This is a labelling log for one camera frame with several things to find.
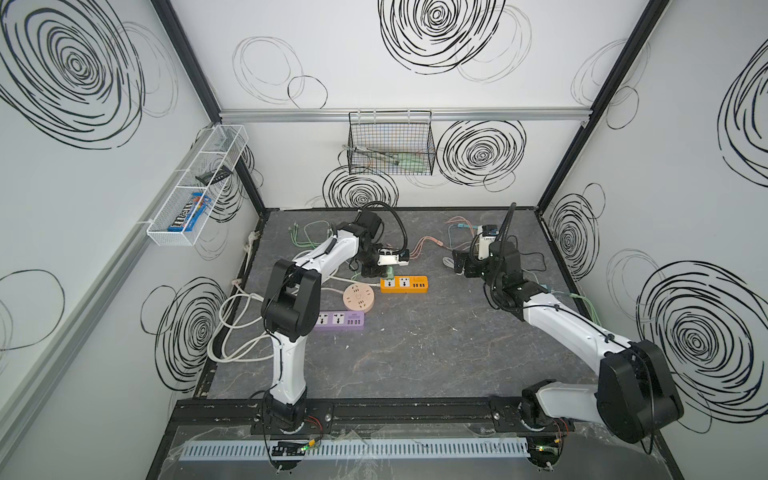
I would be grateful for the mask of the green charger plug with cable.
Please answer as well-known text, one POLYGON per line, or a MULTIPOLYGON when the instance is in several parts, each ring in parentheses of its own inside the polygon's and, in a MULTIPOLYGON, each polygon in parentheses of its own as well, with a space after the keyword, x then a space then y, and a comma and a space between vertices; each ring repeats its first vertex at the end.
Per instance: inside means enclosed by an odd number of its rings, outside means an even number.
MULTIPOLYGON (((311 221, 303 226, 294 223, 289 228, 290 239, 294 247, 299 251, 294 255, 293 261, 298 263, 300 260, 309 256, 321 243, 329 239, 333 233, 333 225, 325 219, 311 221)), ((329 280, 336 280, 347 284, 364 283, 372 287, 379 287, 382 280, 393 280, 395 277, 394 269, 391 266, 384 268, 383 277, 363 277, 361 267, 353 267, 351 260, 345 261, 341 266, 336 267, 328 273, 329 280)))

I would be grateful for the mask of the orange power strip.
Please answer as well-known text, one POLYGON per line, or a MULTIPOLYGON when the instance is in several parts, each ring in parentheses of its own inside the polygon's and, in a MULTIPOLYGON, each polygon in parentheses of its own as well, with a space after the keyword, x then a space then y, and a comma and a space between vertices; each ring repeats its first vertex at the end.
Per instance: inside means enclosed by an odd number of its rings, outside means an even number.
POLYGON ((382 279, 380 289, 387 294, 425 294, 429 285, 426 276, 395 276, 382 279))

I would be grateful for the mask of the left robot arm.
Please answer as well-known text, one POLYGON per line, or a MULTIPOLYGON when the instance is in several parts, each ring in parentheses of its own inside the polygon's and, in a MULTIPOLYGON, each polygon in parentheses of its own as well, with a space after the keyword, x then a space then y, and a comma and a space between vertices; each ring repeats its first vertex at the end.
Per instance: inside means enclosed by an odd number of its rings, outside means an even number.
POLYGON ((339 224, 308 254, 295 261, 281 259, 272 268, 261 301, 265 333, 273 347, 272 381, 263 405, 265 414, 284 430, 297 430, 305 418, 306 340, 318 320, 323 283, 348 261, 356 264, 363 278, 387 273, 381 260, 379 207, 391 209, 381 201, 369 202, 358 209, 354 220, 339 224))

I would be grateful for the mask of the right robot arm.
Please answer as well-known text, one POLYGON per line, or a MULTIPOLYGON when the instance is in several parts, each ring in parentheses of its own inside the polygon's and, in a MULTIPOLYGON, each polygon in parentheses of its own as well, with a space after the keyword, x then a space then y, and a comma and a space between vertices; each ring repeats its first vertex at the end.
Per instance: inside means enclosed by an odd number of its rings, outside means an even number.
POLYGON ((453 251, 452 263, 456 273, 482 280, 492 307, 548 334, 597 376, 594 384, 547 379, 525 389, 519 410, 527 428, 571 419, 600 424, 634 444, 683 417, 683 401, 661 349, 597 325, 527 279, 511 242, 482 238, 478 247, 453 251))

